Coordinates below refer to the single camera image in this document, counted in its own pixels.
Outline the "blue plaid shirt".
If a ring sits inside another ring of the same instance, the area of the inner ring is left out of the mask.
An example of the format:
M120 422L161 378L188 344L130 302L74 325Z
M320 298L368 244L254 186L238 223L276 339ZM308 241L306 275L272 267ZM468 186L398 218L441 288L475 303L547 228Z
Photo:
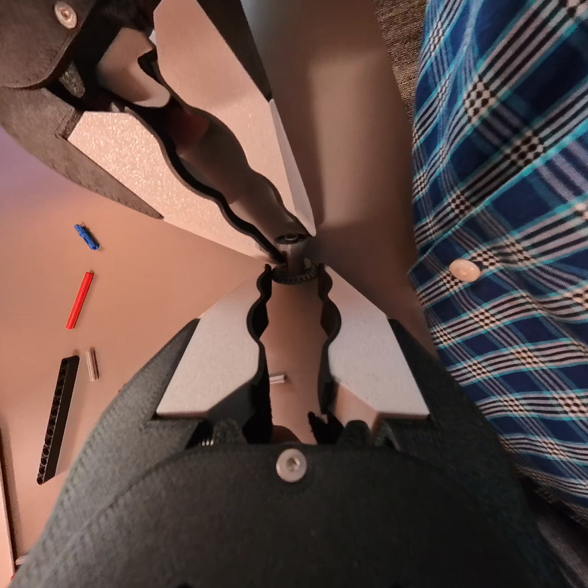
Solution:
M429 1L410 278L517 470L587 527L587 1Z

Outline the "white book stand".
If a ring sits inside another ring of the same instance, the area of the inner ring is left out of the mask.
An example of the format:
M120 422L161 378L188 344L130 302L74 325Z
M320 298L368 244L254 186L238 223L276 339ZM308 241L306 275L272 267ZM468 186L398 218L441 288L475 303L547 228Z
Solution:
M8 586L17 570L4 440L1 435L1 587Z

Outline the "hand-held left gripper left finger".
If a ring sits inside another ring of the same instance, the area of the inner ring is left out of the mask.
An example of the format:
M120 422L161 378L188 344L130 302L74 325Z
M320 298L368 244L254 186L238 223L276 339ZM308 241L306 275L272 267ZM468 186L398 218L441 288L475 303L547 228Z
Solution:
M235 421L246 437L271 437L269 373L261 335L269 324L272 269L246 279L196 321L156 409L159 417Z

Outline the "grey lego differential gear assembly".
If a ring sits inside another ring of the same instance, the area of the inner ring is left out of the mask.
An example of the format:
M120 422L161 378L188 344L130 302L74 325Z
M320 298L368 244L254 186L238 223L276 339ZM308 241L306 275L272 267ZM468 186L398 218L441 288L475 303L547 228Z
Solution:
M287 233L275 239L275 246L284 262L272 269L272 280L282 285L299 285L318 276L318 265L306 258L309 237Z

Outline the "long red lego axle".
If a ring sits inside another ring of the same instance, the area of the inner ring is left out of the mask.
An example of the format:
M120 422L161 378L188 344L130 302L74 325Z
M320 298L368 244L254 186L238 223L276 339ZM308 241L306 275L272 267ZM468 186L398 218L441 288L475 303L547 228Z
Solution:
M79 289L77 291L76 298L75 298L74 303L72 305L72 308L70 310L70 315L69 315L68 320L66 321L66 324L65 324L66 330L73 330L76 327L77 321L78 321L78 319L81 315L82 309L84 307L86 297L87 297L89 290L90 290L90 287L92 285L94 275L95 274L92 271L86 272L84 274L84 277L82 278Z

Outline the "person's right hand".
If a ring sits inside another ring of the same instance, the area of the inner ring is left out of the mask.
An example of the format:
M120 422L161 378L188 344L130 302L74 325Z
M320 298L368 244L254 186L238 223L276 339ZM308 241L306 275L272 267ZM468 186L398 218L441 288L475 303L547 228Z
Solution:
M173 142L180 156L197 145L210 128L207 118L184 110L174 111L169 121Z

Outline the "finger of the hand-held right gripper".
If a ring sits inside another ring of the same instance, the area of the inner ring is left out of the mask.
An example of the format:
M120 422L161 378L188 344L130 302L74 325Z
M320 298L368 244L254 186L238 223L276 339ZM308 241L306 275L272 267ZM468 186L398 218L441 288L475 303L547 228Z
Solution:
M197 182L172 148L133 112L81 114L68 141L156 210L165 222L265 262L281 253L224 196Z
M161 1L153 13L158 67L170 90L186 105L211 115L239 142L249 167L267 179L285 209L316 235L315 220L298 164L286 135L271 90L256 83L254 65L246 55L259 57L240 1L213 1L209 9L236 17L224 31L198 1Z

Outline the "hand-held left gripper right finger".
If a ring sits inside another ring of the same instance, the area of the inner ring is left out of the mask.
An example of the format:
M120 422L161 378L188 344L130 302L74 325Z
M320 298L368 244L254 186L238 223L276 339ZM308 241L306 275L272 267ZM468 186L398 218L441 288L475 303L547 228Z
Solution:
M326 334L319 367L320 411L342 426L426 420L430 411L387 315L329 266L320 265L320 324Z

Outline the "blue lego pin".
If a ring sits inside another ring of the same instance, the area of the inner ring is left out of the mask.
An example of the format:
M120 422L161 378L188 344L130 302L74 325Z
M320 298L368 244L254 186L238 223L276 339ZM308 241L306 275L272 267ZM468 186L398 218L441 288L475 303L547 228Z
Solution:
M99 242L84 224L75 224L74 229L92 251L100 248Z

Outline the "long black lego beam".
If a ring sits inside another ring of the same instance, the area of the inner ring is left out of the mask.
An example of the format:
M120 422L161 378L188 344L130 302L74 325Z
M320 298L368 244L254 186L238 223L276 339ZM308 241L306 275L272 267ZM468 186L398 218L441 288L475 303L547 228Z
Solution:
M36 476L38 485L55 477L78 367L79 355L61 360Z

